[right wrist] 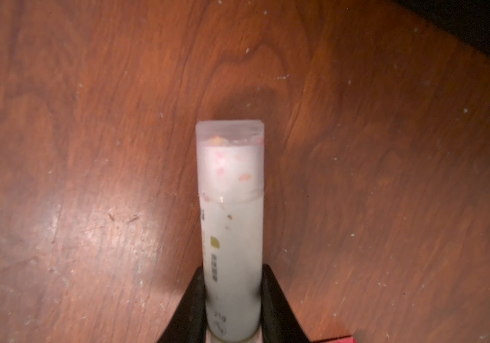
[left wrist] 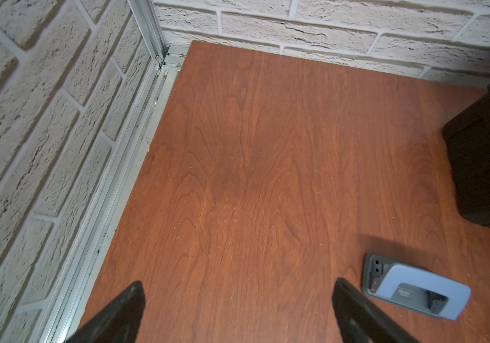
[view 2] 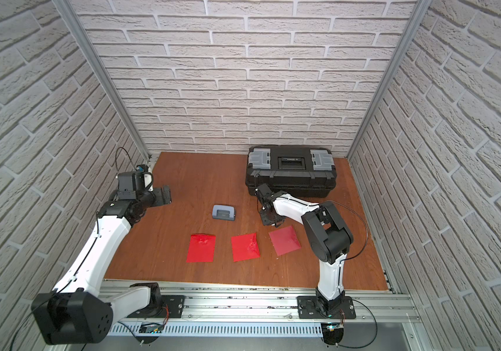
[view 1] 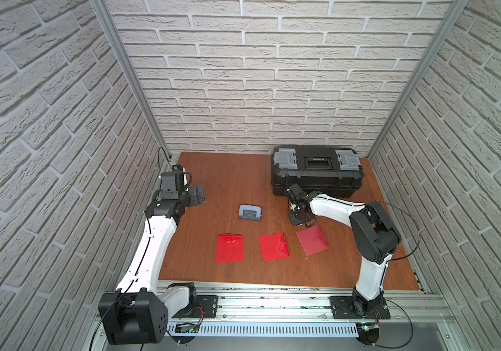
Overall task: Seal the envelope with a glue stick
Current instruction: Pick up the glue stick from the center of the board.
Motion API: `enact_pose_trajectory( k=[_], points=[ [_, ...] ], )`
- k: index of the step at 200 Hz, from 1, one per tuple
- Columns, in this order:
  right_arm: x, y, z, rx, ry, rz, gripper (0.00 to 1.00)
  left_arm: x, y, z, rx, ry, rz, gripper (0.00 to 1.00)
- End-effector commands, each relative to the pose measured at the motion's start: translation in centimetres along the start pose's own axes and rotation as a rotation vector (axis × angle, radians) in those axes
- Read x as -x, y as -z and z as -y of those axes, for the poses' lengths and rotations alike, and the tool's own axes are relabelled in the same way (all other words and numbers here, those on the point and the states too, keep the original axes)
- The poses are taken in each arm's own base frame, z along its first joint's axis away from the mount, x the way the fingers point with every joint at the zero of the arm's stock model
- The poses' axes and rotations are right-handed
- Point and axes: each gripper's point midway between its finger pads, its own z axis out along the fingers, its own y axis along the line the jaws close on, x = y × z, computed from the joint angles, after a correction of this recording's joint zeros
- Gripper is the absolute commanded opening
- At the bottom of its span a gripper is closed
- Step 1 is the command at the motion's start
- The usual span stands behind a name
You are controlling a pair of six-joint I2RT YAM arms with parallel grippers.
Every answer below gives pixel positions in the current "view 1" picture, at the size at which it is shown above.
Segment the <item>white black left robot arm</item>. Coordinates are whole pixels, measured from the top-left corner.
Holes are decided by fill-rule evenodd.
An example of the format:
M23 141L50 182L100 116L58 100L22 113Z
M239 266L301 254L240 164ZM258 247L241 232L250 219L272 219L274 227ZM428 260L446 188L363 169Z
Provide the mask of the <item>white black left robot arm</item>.
M116 289L105 292L98 304L100 326L110 345L157 344L177 313L204 317L193 283L172 283L158 292L170 241L186 209L204 204L204 190L192 187L192 177L182 165L172 165L159 180L144 210L144 231L133 260Z

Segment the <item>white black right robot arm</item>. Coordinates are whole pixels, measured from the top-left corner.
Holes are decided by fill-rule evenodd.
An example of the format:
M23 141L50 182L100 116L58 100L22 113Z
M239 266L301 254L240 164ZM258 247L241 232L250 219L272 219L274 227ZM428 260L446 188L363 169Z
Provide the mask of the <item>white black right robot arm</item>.
M298 184L286 188L285 195L293 225L308 225L322 216L352 229L361 266L347 309L360 318L389 319L383 281L401 235L385 208L378 202L352 203L318 191L306 193Z

